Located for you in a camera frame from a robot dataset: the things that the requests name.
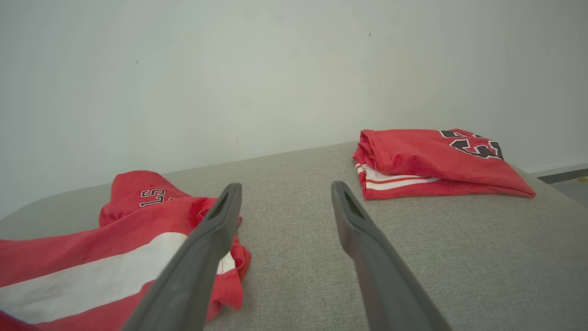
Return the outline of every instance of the red and white striped fabric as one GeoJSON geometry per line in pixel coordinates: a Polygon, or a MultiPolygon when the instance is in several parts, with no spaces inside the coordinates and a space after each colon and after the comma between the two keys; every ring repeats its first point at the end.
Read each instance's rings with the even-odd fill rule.
{"type": "Polygon", "coordinates": [[[464,130],[363,130],[353,159],[365,199],[535,196],[497,142],[464,130]]]}
{"type": "MultiPolygon", "coordinates": [[[[192,197],[157,173],[116,176],[100,228],[0,240],[0,330],[119,330],[216,198],[192,197]]],[[[235,236],[206,320],[240,309],[251,254],[235,236]]]]}

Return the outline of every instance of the gray floor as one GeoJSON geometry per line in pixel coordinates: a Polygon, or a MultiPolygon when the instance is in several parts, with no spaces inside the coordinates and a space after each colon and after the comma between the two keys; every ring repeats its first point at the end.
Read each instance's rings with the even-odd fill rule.
{"type": "Polygon", "coordinates": [[[561,183],[551,184],[551,187],[588,207],[588,178],[582,177],[561,183]]]}

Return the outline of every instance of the dark baseboard strip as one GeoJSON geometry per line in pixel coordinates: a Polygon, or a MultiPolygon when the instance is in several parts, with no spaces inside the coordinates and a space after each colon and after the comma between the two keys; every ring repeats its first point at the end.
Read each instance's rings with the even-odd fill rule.
{"type": "Polygon", "coordinates": [[[550,176],[538,177],[546,184],[559,183],[561,181],[572,180],[579,177],[587,177],[588,169],[580,169],[576,171],[569,171],[567,173],[555,174],[550,176]]]}

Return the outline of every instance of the white wall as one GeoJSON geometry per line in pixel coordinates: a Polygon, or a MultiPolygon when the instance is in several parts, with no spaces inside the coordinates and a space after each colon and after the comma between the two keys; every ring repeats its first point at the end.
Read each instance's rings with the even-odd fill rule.
{"type": "Polygon", "coordinates": [[[0,0],[0,217],[363,128],[588,163],[587,35],[582,0],[0,0]]]}

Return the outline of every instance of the striped trim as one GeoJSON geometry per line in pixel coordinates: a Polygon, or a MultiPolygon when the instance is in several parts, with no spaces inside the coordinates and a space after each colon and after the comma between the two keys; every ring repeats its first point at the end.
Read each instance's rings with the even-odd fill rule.
{"type": "MultiPolygon", "coordinates": [[[[30,324],[52,322],[137,294],[156,279],[186,240],[166,232],[124,254],[0,287],[0,310],[30,324]]],[[[217,274],[235,268],[230,252],[217,274]]]]}
{"type": "Polygon", "coordinates": [[[441,179],[417,175],[384,175],[372,169],[367,164],[359,163],[355,165],[355,169],[358,171],[358,174],[362,172],[366,174],[366,188],[378,191],[390,190],[392,188],[414,184],[432,183],[441,179]]]}

